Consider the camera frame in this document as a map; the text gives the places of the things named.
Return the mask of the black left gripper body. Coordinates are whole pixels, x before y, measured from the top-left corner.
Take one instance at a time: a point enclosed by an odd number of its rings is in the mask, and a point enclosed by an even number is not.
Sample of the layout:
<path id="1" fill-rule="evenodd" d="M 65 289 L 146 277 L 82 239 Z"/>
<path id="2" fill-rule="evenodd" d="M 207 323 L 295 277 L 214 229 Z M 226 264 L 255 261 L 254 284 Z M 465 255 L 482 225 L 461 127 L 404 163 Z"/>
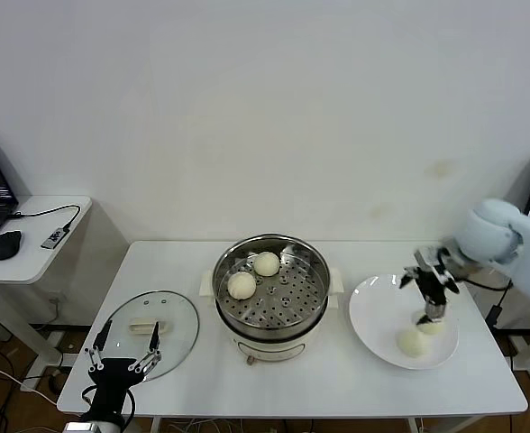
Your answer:
<path id="1" fill-rule="evenodd" d="M 89 419 L 121 418 L 127 391 L 142 381 L 142 373 L 129 369 L 136 362 L 135 358 L 106 358 L 102 361 L 102 370 L 88 373 L 96 386 L 87 412 Z"/>

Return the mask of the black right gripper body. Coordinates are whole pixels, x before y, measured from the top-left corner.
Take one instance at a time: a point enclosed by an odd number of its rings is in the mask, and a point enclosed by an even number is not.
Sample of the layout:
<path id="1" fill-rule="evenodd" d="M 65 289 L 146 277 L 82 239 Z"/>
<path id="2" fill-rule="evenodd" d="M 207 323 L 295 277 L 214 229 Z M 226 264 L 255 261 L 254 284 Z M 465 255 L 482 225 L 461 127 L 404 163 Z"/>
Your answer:
<path id="1" fill-rule="evenodd" d="M 416 284 L 425 302 L 435 306 L 445 306 L 446 291 L 459 294 L 456 280 L 442 264 L 424 268 L 416 267 Z"/>

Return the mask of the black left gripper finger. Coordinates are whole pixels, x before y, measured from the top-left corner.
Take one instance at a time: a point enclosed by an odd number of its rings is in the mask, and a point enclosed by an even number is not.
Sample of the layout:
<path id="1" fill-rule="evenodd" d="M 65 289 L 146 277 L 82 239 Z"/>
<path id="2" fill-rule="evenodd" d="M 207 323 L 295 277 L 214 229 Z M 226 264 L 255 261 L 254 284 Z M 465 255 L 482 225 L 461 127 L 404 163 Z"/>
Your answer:
<path id="1" fill-rule="evenodd" d="M 160 345 L 160 323 L 156 322 L 152 332 L 151 338 L 149 341 L 148 349 L 145 355 L 132 365 L 128 367 L 129 371 L 134 371 L 135 373 L 147 374 L 154 369 L 157 363 L 161 359 L 161 353 L 159 350 Z"/>
<path id="2" fill-rule="evenodd" d="M 108 319 L 101 330 L 96 334 L 93 345 L 85 349 L 85 353 L 88 355 L 90 366 L 88 368 L 89 372 L 95 372 L 104 369 L 104 362 L 101 358 L 103 349 L 105 348 L 105 343 L 108 338 L 111 326 L 112 319 Z"/>

